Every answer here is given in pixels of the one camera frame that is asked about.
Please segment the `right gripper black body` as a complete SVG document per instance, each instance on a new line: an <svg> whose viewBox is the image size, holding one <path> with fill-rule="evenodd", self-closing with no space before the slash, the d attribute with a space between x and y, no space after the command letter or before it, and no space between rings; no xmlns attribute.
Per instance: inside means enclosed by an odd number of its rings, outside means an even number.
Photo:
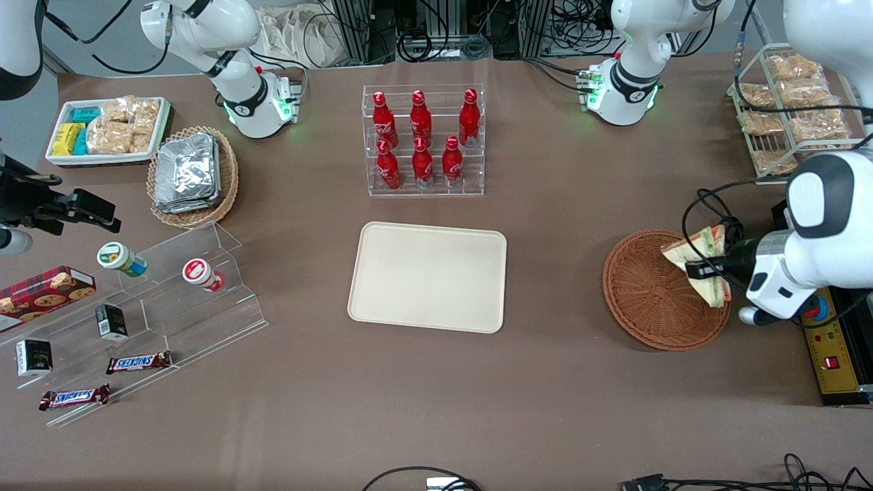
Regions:
<svg viewBox="0 0 873 491"><path fill-rule="evenodd" d="M31 212L53 205L61 195L54 192L52 187L63 180L52 174L38 174L4 153L1 172L2 225L33 229Z"/></svg>

